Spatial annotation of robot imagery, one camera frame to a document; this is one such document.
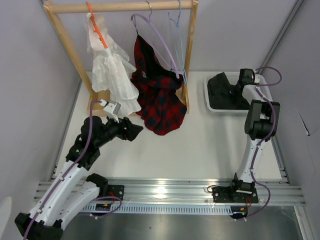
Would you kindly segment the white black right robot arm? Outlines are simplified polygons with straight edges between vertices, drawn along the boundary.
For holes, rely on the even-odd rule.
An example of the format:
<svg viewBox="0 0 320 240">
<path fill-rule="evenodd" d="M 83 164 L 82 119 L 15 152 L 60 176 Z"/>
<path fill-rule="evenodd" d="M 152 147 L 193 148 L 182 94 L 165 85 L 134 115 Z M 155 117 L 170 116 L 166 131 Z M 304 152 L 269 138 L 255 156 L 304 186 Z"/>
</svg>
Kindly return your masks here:
<svg viewBox="0 0 320 240">
<path fill-rule="evenodd" d="M 260 84 L 255 82 L 252 69 L 240 70 L 237 86 L 249 86 L 253 98 L 244 124 L 244 132 L 247 135 L 245 152 L 228 189 L 228 196 L 238 203 L 257 203 L 259 200 L 255 188 L 256 171 L 265 146 L 276 134 L 280 104 L 269 100 L 262 93 Z"/>
</svg>

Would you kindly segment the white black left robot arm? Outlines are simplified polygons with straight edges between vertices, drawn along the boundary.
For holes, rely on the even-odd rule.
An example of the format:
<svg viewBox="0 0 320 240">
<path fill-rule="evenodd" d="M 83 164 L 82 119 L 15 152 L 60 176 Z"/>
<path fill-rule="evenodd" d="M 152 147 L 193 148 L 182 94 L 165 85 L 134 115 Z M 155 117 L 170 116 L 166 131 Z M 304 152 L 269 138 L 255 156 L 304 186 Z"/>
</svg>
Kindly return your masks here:
<svg viewBox="0 0 320 240">
<path fill-rule="evenodd" d="M 87 117 L 46 193 L 28 213 L 15 218 L 23 239 L 61 239 L 70 221 L 90 202 L 110 200 L 121 205 L 123 198 L 109 189 L 108 179 L 89 170 L 101 155 L 100 147 L 115 138 L 132 142 L 143 129 L 128 117 L 108 118 L 106 123 L 98 116 Z"/>
</svg>

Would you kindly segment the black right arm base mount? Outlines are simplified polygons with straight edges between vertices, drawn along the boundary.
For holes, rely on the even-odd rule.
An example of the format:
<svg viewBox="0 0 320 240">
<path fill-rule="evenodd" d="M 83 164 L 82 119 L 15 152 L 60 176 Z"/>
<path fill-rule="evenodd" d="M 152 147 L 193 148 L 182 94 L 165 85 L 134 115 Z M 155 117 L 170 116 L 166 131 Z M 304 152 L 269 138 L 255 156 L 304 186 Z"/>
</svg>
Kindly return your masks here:
<svg viewBox="0 0 320 240">
<path fill-rule="evenodd" d="M 209 185 L 207 192 L 212 195 L 214 203 L 257 204 L 259 202 L 256 189 L 253 192 L 235 191 L 230 186 Z"/>
</svg>

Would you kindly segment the dark grey dotted skirt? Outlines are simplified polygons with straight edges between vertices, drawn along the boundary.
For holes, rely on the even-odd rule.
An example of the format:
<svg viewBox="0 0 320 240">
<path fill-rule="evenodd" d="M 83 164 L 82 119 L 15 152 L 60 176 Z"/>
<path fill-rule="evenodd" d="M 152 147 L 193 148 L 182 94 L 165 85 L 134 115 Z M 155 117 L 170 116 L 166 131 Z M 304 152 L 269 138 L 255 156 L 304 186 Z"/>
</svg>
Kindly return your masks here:
<svg viewBox="0 0 320 240">
<path fill-rule="evenodd" d="M 250 104 L 243 97 L 244 85 L 230 84 L 224 72 L 210 78 L 207 83 L 209 105 L 216 110 L 249 110 Z"/>
</svg>

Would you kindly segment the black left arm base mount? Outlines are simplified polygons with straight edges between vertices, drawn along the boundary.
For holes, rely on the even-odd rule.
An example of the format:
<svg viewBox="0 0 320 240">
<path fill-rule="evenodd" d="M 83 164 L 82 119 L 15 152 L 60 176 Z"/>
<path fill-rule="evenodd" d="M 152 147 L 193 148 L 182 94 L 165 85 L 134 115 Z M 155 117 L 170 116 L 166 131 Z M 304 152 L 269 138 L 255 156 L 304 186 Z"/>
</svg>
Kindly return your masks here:
<svg viewBox="0 0 320 240">
<path fill-rule="evenodd" d="M 109 184 L 108 185 L 107 196 L 117 197 L 117 198 L 123 200 L 124 193 L 125 193 L 125 186 L 124 185 L 118 185 L 118 184 L 116 184 L 116 185 Z"/>
</svg>

